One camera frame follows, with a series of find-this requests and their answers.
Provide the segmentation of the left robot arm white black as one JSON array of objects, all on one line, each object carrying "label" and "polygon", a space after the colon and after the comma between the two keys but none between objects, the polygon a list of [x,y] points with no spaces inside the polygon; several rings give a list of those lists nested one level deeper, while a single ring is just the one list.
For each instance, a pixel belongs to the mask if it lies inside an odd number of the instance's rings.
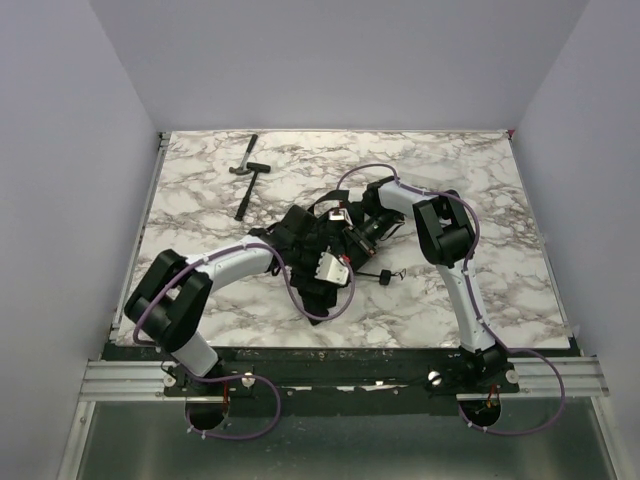
[{"label": "left robot arm white black", "polygon": [[271,227],[252,229],[210,253],[188,258],[162,251],[124,306],[124,315],[135,323],[134,340],[144,333],[193,375],[208,376],[219,362],[198,332],[209,296],[246,277],[283,269],[315,223],[310,212],[293,206]]}]

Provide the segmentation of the black folding umbrella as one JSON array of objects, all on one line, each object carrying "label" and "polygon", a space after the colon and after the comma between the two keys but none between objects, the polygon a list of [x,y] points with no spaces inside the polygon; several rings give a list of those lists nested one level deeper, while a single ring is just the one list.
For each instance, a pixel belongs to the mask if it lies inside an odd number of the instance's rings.
[{"label": "black folding umbrella", "polygon": [[[328,210],[338,202],[345,202],[351,225],[328,220]],[[293,205],[285,216],[267,228],[253,228],[249,233],[273,247],[290,268],[290,284],[309,313],[308,320],[316,326],[329,316],[329,310],[337,305],[341,288],[314,278],[319,255],[330,250],[345,255],[344,229],[347,226],[363,228],[365,222],[380,226],[380,238],[393,234],[404,224],[404,215],[380,205],[377,192],[367,190],[363,199],[352,202],[347,190],[333,190],[308,208]]]}]

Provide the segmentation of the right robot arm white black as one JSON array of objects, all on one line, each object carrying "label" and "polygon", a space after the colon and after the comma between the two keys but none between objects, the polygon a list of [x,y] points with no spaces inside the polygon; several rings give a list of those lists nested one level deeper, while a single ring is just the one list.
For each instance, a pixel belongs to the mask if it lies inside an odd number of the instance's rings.
[{"label": "right robot arm white black", "polygon": [[414,221],[420,250],[440,274],[457,320],[456,380],[472,389],[500,383],[511,364],[488,324],[474,260],[479,223],[468,204],[452,190],[427,192],[392,176],[367,185],[362,201]]}]

